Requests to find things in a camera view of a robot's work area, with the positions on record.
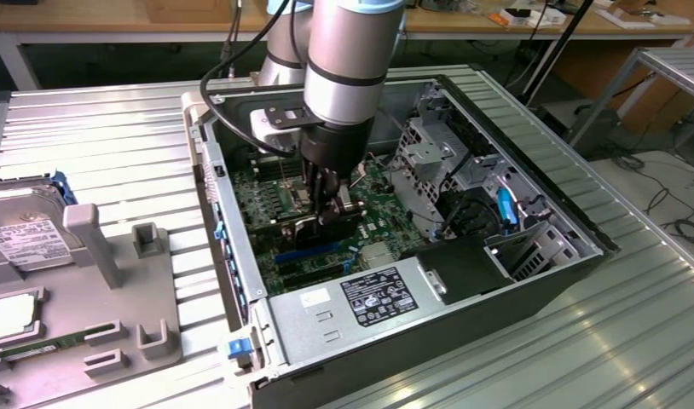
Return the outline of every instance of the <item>metal workbench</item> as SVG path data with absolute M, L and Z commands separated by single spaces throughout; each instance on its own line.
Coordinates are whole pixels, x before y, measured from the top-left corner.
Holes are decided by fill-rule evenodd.
M 449 76 L 485 110 L 621 252 L 536 317 L 328 407 L 694 407 L 694 259 L 485 74 L 443 66 L 389 75 L 436 73 Z M 245 397 L 221 384 L 214 352 L 224 312 L 178 99 L 194 87 L 174 83 L 26 92 L 0 106 L 0 177 L 57 166 L 80 201 L 101 206 L 105 235 L 142 220 L 172 234 L 184 361 L 56 407 L 245 404 Z
M 620 108 L 617 109 L 617 116 L 620 118 L 629 111 L 629 108 L 635 105 L 644 91 L 651 87 L 652 82 L 656 80 L 657 76 L 663 77 L 694 97 L 694 48 L 683 49 L 664 47 L 635 49 L 629 54 L 629 57 L 625 59 L 620 70 L 617 70 L 617 73 L 607 85 L 605 90 L 592 104 L 583 122 L 573 126 L 569 130 L 568 142 L 571 146 L 576 146 L 579 144 L 581 136 L 597 118 L 597 115 L 604 109 L 607 102 L 609 102 L 619 87 L 624 84 L 633 70 L 639 66 L 644 66 L 651 70 L 649 75 L 652 75 L 652 78 L 647 78 L 647 80 L 636 86 L 632 94 L 629 94 L 629 97 L 623 102 Z M 691 119 L 691 126 L 687 127 L 683 133 L 675 138 L 675 145 L 678 146 L 683 144 L 692 136 L 692 134 L 694 118 Z

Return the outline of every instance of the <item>green circuit board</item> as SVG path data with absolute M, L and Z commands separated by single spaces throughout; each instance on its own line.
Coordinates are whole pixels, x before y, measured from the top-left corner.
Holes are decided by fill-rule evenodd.
M 352 196 L 365 203 L 365 215 L 357 232 L 336 243 L 333 250 L 284 263 L 274 262 L 273 258 L 281 251 L 273 245 L 273 239 L 264 239 L 266 235 L 261 232 L 268 229 L 273 231 L 273 225 L 282 220 L 309 214 L 301 177 L 284 176 L 276 180 L 257 181 L 252 170 L 233 174 L 234 196 L 269 294 L 277 295 L 363 271 L 365 266 L 359 262 L 359 249 L 365 245 L 384 242 L 397 259 L 405 250 L 425 244 L 372 160 L 364 162 L 364 172 L 364 177 L 351 189 Z M 359 177 L 355 170 L 352 180 Z

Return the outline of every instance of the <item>hard drive label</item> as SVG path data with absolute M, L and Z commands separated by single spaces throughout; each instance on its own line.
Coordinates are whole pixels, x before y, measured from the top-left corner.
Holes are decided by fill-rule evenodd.
M 341 283 L 347 302 L 361 326 L 371 326 L 417 309 L 396 268 L 387 268 Z
M 69 255 L 50 220 L 0 227 L 0 252 L 14 266 Z

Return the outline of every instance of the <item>motherboard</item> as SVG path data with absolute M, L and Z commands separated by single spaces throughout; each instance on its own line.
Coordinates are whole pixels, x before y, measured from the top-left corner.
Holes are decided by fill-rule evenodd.
M 355 169 L 351 194 L 365 203 L 357 232 L 336 243 L 284 250 L 278 226 L 309 215 L 311 201 L 300 162 L 250 161 L 232 176 L 234 196 L 258 270 L 270 295 L 380 267 L 425 243 L 383 175 L 384 164 L 368 159 Z

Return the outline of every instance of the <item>power supply label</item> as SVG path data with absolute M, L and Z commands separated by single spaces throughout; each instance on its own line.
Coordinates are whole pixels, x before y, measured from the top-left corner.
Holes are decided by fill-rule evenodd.
M 341 283 L 347 302 L 361 326 L 371 326 L 417 309 L 396 268 Z
M 50 220 L 0 227 L 0 252 L 14 266 L 69 255 Z

